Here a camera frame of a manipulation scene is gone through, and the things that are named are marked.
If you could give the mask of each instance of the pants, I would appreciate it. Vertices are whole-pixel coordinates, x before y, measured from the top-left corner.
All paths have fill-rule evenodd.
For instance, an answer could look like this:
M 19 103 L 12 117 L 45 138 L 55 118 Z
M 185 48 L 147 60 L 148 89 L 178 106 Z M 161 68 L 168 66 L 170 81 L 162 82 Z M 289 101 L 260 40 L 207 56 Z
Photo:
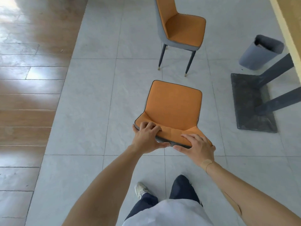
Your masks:
M 194 188 L 184 175 L 179 175 L 173 182 L 169 199 L 190 199 L 197 201 L 201 206 L 203 206 L 197 194 L 195 193 Z M 159 201 L 156 196 L 145 193 L 142 198 L 134 205 L 133 209 L 126 217 L 126 219 L 142 210 L 149 209 L 158 203 Z

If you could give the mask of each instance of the hand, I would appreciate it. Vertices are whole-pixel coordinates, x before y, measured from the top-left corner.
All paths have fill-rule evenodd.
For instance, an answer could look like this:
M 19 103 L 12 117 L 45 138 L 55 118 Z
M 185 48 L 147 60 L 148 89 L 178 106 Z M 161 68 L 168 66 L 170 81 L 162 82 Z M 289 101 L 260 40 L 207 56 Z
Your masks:
M 187 155 L 196 165 L 206 170 L 206 167 L 214 162 L 215 146 L 210 146 L 206 138 L 200 137 L 196 134 L 182 134 L 182 137 L 186 138 L 191 144 L 190 149 L 182 146 L 174 145 L 173 148 L 179 152 Z
M 155 136 L 162 129 L 153 122 L 142 122 L 139 131 L 133 125 L 133 131 L 135 132 L 135 137 L 132 146 L 142 154 L 170 146 L 169 142 L 158 143 L 156 141 Z

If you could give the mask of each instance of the floor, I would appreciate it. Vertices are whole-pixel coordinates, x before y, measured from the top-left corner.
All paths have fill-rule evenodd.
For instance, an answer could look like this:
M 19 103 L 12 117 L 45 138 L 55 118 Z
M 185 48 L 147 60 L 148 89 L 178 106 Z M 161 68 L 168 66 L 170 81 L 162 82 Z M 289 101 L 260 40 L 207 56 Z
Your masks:
M 1 226 L 25 224 L 87 1 L 0 1 Z
M 198 127 L 215 144 L 216 161 L 301 216 L 301 103 L 275 112 L 277 134 L 236 128 L 230 74 L 260 74 L 287 53 L 257 72 L 238 64 L 257 34 L 283 41 L 269 0 L 175 1 L 179 12 L 207 20 L 186 78 L 189 51 L 168 47 L 157 70 L 162 44 L 153 0 L 88 1 L 26 226 L 62 224 L 94 177 L 131 143 L 131 125 L 155 79 L 200 89 Z M 299 86 L 291 69 L 269 90 L 276 97 Z M 190 179 L 215 226 L 244 225 L 205 172 L 172 148 L 139 160 L 117 225 L 137 201 L 136 182 L 163 200 L 179 174 Z M 13 207 L 2 206 L 2 214 Z

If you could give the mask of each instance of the person's left arm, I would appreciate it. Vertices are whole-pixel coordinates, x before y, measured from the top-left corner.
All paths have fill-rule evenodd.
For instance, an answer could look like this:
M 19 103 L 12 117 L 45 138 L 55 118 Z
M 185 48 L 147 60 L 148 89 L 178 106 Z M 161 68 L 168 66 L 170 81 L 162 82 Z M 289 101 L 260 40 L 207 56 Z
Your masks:
M 154 123 L 142 122 L 132 144 L 108 165 L 76 201 L 62 226 L 111 226 L 118 219 L 119 210 L 129 190 L 134 168 L 145 154 L 170 143 L 158 143 L 161 130 Z

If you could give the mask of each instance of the shirt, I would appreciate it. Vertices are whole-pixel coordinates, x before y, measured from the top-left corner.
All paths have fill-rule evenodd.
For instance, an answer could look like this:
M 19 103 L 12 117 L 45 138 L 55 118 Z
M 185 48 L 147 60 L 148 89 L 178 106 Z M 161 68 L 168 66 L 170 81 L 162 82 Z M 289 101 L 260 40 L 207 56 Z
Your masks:
M 188 199 L 166 199 L 126 219 L 122 226 L 213 226 L 203 207 Z

